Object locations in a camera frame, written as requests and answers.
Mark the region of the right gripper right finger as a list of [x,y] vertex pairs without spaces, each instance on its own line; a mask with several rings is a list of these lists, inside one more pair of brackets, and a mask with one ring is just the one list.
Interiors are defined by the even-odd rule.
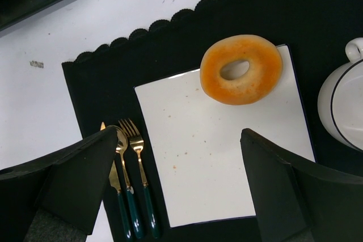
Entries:
[[362,241],[362,177],[251,129],[242,130],[240,146],[262,241]]

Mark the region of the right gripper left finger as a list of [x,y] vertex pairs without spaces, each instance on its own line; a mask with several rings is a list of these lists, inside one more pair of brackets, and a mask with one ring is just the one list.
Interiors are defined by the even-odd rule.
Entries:
[[115,157],[106,128],[71,146],[1,170],[1,241],[86,241]]

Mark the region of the tan ring donut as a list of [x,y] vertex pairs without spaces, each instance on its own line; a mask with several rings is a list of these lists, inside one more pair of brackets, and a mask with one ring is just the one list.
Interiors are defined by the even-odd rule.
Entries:
[[283,61],[276,46],[257,35],[236,35],[213,44],[200,65],[204,92],[228,105],[252,104],[277,85]]

